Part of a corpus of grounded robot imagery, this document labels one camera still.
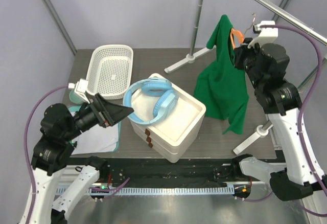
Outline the orange clothes hanger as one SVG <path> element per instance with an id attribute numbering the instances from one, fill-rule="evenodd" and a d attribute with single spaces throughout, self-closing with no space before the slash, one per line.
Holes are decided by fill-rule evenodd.
<path id="1" fill-rule="evenodd" d="M 242 44 L 245 39 L 244 35 L 254 26 L 256 14 L 252 13 L 252 16 L 253 16 L 253 19 L 252 19 L 251 25 L 243 33 L 239 30 L 231 28 L 229 37 L 230 37 L 230 41 L 231 41 L 231 45 L 232 45 L 233 49 L 236 48 L 235 38 L 237 39 L 239 44 Z"/>

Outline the green t shirt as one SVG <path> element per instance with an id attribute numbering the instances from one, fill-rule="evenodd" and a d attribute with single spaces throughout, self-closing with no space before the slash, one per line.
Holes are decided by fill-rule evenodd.
<path id="1" fill-rule="evenodd" d="M 205 105 L 205 116 L 228 121 L 223 133 L 241 135 L 249 95 L 245 72 L 234 67 L 232 28 L 228 16 L 222 15 L 206 44 L 208 49 L 216 49 L 216 58 L 199 74 L 193 96 Z"/>

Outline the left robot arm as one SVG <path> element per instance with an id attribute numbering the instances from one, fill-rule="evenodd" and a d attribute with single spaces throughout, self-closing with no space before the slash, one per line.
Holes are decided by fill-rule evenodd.
<path id="1" fill-rule="evenodd" d="M 57 103 L 49 106 L 41 120 L 42 136 L 33 150 L 31 190 L 22 221 L 25 223 L 67 223 L 71 212 L 96 181 L 108 179 L 107 161 L 91 156 L 79 176 L 55 198 L 59 181 L 74 151 L 73 139 L 98 125 L 111 127 L 134 112 L 133 108 L 106 101 L 95 94 L 75 114 Z"/>

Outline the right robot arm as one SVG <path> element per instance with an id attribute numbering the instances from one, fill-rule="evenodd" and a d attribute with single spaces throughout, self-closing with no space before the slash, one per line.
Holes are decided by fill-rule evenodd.
<path id="1" fill-rule="evenodd" d="M 231 176 L 250 176 L 270 185 L 282 201 L 302 199 L 326 186 L 326 174 L 315 161 L 300 109 L 297 88 L 284 76 L 290 58 L 284 47 L 248 43 L 235 48 L 235 67 L 248 75 L 254 94 L 279 139 L 286 167 L 263 162 L 250 154 L 232 159 Z"/>

